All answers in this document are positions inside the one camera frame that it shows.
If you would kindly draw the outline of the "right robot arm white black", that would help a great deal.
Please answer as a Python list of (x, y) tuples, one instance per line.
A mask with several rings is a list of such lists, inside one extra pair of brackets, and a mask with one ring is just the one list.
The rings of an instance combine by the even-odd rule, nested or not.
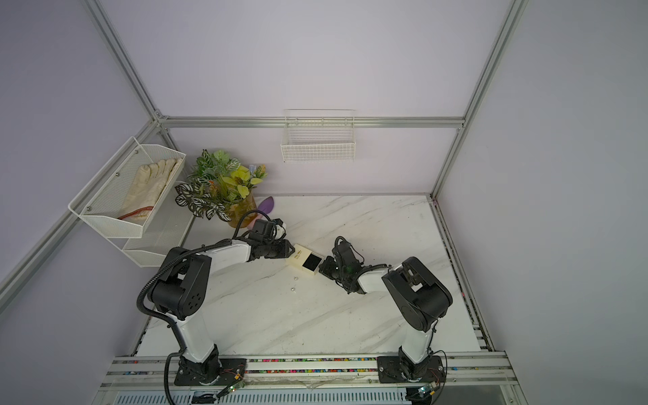
[(399, 348), (403, 363), (418, 366), (431, 356), (435, 327), (446, 316), (453, 298), (418, 258), (411, 256), (393, 267), (384, 263), (364, 266), (356, 260), (345, 264), (329, 256), (319, 273), (349, 294), (388, 293), (408, 325)]

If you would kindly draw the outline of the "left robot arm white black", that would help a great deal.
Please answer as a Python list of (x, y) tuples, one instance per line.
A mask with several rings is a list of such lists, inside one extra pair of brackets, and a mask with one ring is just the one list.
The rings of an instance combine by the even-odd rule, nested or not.
[(200, 312), (210, 277), (235, 265), (258, 259), (285, 259), (295, 248), (287, 240), (285, 224), (263, 214), (250, 231), (235, 228), (231, 238), (195, 249), (175, 247), (142, 288), (136, 307), (165, 322), (179, 345), (179, 355), (193, 364), (217, 356), (217, 346)]

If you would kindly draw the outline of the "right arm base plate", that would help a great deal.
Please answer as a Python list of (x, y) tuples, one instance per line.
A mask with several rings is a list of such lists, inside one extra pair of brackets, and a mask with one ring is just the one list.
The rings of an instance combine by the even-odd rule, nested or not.
[(442, 359), (428, 355), (415, 364), (407, 356), (379, 356), (376, 359), (380, 383), (442, 383), (447, 379)]

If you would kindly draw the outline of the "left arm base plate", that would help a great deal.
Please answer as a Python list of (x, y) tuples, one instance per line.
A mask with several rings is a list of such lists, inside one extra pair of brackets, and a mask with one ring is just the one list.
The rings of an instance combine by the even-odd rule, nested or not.
[(199, 364), (181, 357), (174, 385), (232, 386), (244, 377), (246, 366), (246, 359), (212, 359)]

